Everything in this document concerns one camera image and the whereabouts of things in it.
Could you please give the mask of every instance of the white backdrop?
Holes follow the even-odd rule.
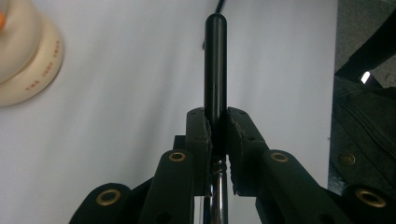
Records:
[[[64,38],[61,72],[0,107],[0,223],[67,223],[108,182],[154,175],[204,103],[205,19],[217,0],[33,0]],[[228,0],[228,104],[327,186],[337,1]],[[259,223],[232,196],[230,223]]]

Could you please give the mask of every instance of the white tape roll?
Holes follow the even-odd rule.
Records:
[[[41,21],[29,0],[8,3],[7,22],[0,31],[0,83],[18,73],[37,49]]]
[[[41,16],[42,35],[32,60],[14,77],[0,84],[0,105],[13,105],[42,91],[58,73],[64,56],[61,36]]]

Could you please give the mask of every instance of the black cylindrical handle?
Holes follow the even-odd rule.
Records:
[[[224,150],[220,142],[227,111],[227,21],[213,14],[205,25],[205,116],[212,129],[214,153]]]

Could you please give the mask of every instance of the black rod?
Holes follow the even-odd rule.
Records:
[[[205,116],[212,129],[214,154],[225,155],[224,124],[227,111],[227,21],[213,14],[205,26]]]
[[[227,21],[213,14],[205,26],[205,116],[211,128],[210,195],[204,199],[204,224],[228,223],[226,116]]]

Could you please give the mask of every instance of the screw hole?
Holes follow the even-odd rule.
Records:
[[[271,154],[271,158],[272,158],[274,161],[281,161],[281,162],[285,162],[285,161],[288,161],[288,160],[289,160],[289,157],[287,157],[285,154],[280,153],[280,152],[273,152],[273,153]]]
[[[362,202],[364,202],[372,207],[382,208],[387,205],[387,203],[385,202],[385,200],[383,198],[381,198],[380,196],[378,196],[366,189],[357,189],[356,196]]]
[[[107,189],[102,191],[97,197],[96,202],[102,206],[108,206],[119,200],[121,193],[117,189]]]
[[[162,212],[155,218],[155,222],[161,224],[169,223],[171,220],[172,220],[172,216],[167,212]]]
[[[174,152],[169,155],[169,160],[171,161],[184,161],[186,159],[186,155],[181,152]]]

